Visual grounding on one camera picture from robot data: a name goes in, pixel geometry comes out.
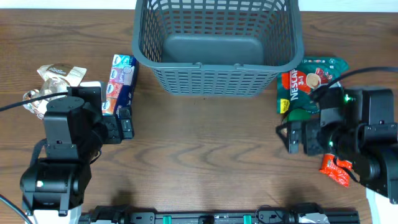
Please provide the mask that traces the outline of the small green packet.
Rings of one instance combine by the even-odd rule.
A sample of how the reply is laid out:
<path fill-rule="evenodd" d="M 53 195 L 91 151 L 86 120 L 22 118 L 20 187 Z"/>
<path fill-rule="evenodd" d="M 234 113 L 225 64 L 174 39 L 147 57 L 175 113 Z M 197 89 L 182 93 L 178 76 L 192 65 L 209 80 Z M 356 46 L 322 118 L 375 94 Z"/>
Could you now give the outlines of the small green packet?
<path fill-rule="evenodd" d="M 303 109 L 294 109 L 286 112 L 282 118 L 282 124 L 290 121 L 302 121 L 308 120 L 312 117 L 312 114 Z"/>

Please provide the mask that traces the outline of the green Nescafe coffee bag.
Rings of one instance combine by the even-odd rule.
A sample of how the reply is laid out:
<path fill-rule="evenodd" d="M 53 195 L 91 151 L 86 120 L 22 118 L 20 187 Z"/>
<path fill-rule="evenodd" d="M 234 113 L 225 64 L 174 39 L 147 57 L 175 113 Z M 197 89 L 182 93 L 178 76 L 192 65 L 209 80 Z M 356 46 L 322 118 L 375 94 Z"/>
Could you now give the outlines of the green Nescafe coffee bag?
<path fill-rule="evenodd" d="M 319 112 L 310 94 L 327 85 L 349 70 L 348 63 L 339 57 L 304 57 L 292 70 L 277 76 L 277 109 L 284 114 L 303 109 L 310 114 Z"/>

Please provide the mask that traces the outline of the orange spaghetti pasta packet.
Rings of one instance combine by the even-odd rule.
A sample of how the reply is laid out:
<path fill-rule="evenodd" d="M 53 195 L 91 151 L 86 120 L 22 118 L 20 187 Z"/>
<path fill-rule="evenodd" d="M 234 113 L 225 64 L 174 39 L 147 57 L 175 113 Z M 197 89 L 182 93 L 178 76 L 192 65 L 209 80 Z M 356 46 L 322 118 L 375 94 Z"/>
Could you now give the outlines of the orange spaghetti pasta packet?
<path fill-rule="evenodd" d="M 327 175 L 338 184 L 349 187 L 350 177 L 347 171 L 352 169 L 352 163 L 350 161 L 341 161 L 334 154 L 324 154 L 320 168 L 322 174 Z"/>

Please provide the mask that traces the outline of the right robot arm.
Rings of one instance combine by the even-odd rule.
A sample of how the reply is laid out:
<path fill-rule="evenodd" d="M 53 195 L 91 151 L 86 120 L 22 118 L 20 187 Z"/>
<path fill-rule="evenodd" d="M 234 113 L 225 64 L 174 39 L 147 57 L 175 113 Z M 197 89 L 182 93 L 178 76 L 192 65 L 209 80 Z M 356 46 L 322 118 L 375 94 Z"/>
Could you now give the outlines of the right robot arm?
<path fill-rule="evenodd" d="M 311 97 L 320 107 L 315 119 L 288 121 L 276 132 L 291 154 L 303 144 L 308 156 L 330 153 L 332 164 L 366 188 L 373 223 L 397 223 L 397 122 L 392 90 L 379 87 L 322 86 Z"/>

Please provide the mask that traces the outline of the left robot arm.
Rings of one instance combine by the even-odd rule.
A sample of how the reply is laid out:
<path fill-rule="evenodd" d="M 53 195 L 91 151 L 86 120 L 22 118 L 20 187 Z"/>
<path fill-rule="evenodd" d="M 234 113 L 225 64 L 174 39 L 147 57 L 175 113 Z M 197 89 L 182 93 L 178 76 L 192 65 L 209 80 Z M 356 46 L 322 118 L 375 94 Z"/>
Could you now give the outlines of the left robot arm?
<path fill-rule="evenodd" d="M 46 138 L 20 180 L 22 209 L 28 223 L 78 223 L 101 148 L 134 137 L 131 109 L 104 115 L 101 88 L 69 87 L 47 104 L 43 122 Z"/>

